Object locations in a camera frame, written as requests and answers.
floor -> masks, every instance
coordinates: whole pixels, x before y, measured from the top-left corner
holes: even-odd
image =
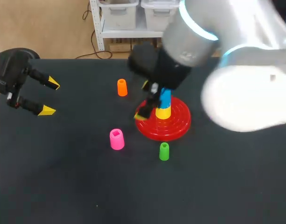
[[[87,4],[88,0],[0,0],[0,51],[24,47],[41,58],[76,58],[93,53],[91,13],[82,20]],[[127,57],[128,53],[113,55]]]

plastic storage bin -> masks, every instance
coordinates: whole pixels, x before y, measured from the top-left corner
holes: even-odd
[[[142,0],[141,6],[145,9],[147,29],[164,31],[179,7],[179,0]]]
[[[119,3],[119,0],[110,1],[114,4],[103,4],[98,2],[108,29],[135,29],[136,28],[136,6],[139,0],[129,0],[130,3]]]

red stacking base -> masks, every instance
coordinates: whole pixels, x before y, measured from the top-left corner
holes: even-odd
[[[161,120],[156,117],[155,109],[148,120],[136,120],[139,131],[147,138],[156,141],[172,141],[182,137],[191,126],[189,108],[180,99],[171,98],[171,117]]]

black cable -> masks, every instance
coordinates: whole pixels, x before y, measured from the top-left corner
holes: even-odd
[[[83,13],[83,17],[82,17],[83,20],[86,20],[86,18],[87,18],[87,16],[88,16],[89,12],[91,12],[91,11],[89,10],[89,6],[90,6],[90,2],[88,2],[87,10]],[[113,53],[112,53],[111,51],[108,51],[108,50],[96,51],[95,46],[94,46],[93,41],[92,41],[93,36],[94,36],[94,33],[95,33],[95,30],[94,30],[94,31],[92,32],[92,34],[91,34],[91,45],[92,45],[92,47],[93,47],[94,53],[87,54],[87,55],[81,55],[81,56],[76,57],[75,59],[79,59],[79,58],[81,58],[81,57],[90,56],[90,55],[96,55],[99,59],[110,59],[110,58],[113,56]],[[99,57],[98,54],[99,54],[99,53],[102,53],[102,52],[110,53],[110,56],[107,57],[107,58]]]
[[[90,6],[90,2],[88,2],[87,10],[83,13],[83,20],[86,20],[89,12],[90,13],[92,12],[92,11],[89,10],[89,6]]]

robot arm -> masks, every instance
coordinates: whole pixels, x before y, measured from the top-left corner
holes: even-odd
[[[286,24],[270,0],[181,0],[162,42],[157,63],[144,72],[150,83],[176,89],[220,47],[201,95],[211,120],[237,132],[286,123]]]
[[[54,90],[60,87],[51,76],[33,69],[29,64],[31,58],[39,58],[39,55],[29,49],[0,52],[0,93],[7,95],[7,104],[12,108],[21,107],[37,116],[52,115],[55,112],[54,109],[20,96],[20,90],[27,77]]]

